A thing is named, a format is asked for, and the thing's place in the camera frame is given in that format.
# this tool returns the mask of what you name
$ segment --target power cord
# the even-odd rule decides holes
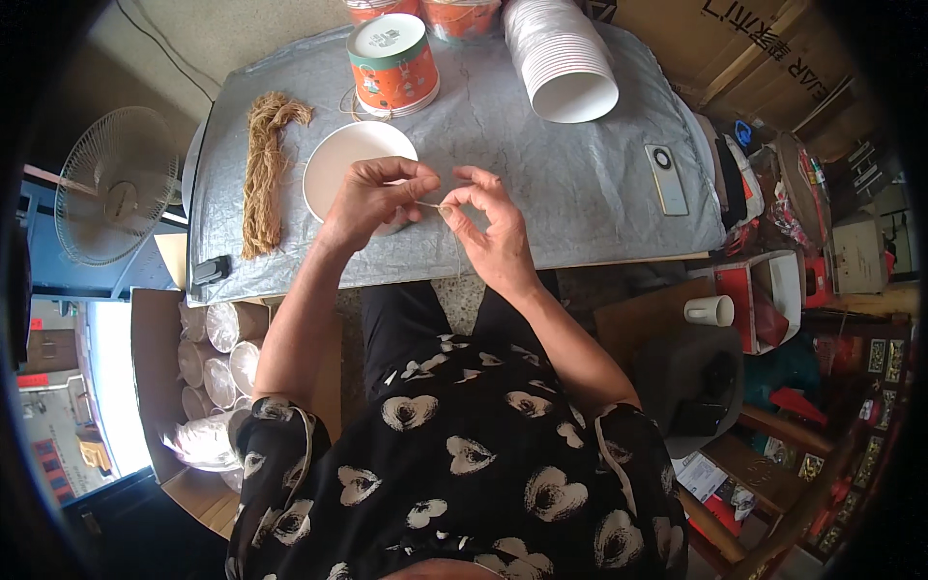
[[[141,26],[139,26],[138,24],[136,24],[136,23],[135,23],[135,20],[133,20],[132,17],[130,17],[128,14],[126,14],[126,11],[125,11],[125,9],[122,8],[122,4],[120,4],[120,1],[119,1],[119,0],[116,0],[116,6],[119,8],[119,11],[122,12],[122,15],[125,16],[125,19],[129,20],[129,23],[132,24],[133,26],[135,26],[135,29],[136,29],[136,30],[138,30],[139,32],[142,32],[143,34],[145,34],[145,35],[146,35],[148,38],[150,38],[156,45],[158,45],[158,48],[160,48],[160,49],[161,49],[161,52],[164,53],[164,56],[166,56],[166,57],[168,58],[168,60],[171,61],[171,64],[173,64],[174,67],[175,67],[178,71],[180,71],[181,74],[183,74],[184,76],[186,76],[187,79],[188,79],[190,82],[192,82],[194,85],[196,85],[196,87],[200,90],[200,92],[201,92],[203,95],[205,95],[206,98],[208,98],[208,99],[210,100],[210,103],[215,103],[215,101],[213,100],[213,98],[210,97],[210,94],[207,93],[207,92],[203,89],[203,87],[200,86],[199,83],[197,83],[196,81],[194,81],[194,80],[193,80],[193,77],[191,77],[189,74],[187,74],[187,72],[184,71],[184,69],[181,69],[181,68],[180,68],[180,66],[179,66],[179,65],[174,61],[174,59],[171,57],[171,53],[169,53],[169,52],[167,51],[167,49],[164,48],[164,46],[161,45],[161,43],[158,41],[158,39],[155,38],[154,36],[152,36],[151,33],[149,33],[147,30],[143,29]]]

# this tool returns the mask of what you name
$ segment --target woman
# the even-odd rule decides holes
[[[355,163],[264,340],[240,431],[229,578],[682,578],[686,522],[631,383],[535,271],[499,177],[439,213],[486,282],[455,336],[428,282],[365,288],[369,405],[335,445],[313,416],[342,270],[374,229],[440,185],[403,158]],[[385,185],[397,179],[402,185]],[[485,212],[481,232],[461,211]]]

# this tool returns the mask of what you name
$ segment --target black blouse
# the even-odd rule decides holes
[[[432,558],[513,579],[686,575],[677,481],[650,420],[617,405],[587,424],[535,354],[440,339],[335,445],[289,401],[255,402],[230,580],[363,580]]]

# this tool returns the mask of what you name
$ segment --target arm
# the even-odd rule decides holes
[[[477,274],[528,320],[575,403],[585,414],[598,414],[612,403],[640,408],[625,373],[541,284],[522,212],[499,177],[476,167],[458,167],[455,175],[471,185],[449,193],[439,212],[460,238]],[[486,233],[460,210],[462,203],[486,212]]]
[[[398,186],[391,181],[408,179]],[[326,222],[303,260],[277,316],[264,337],[254,379],[254,398],[276,395],[306,410],[316,387],[324,332],[335,305],[342,270],[370,241],[377,226],[403,206],[421,218],[415,200],[438,188],[425,165],[401,157],[354,163],[345,176]]]

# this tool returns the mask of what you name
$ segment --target black pants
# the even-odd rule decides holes
[[[555,298],[560,298],[554,270],[540,271],[538,277]],[[362,288],[361,326],[368,401],[377,398],[388,371],[409,360],[432,357],[438,352],[438,337],[451,334],[445,311],[428,280]],[[525,318],[489,287],[483,293],[471,336],[485,342],[518,344],[539,356],[544,354]]]

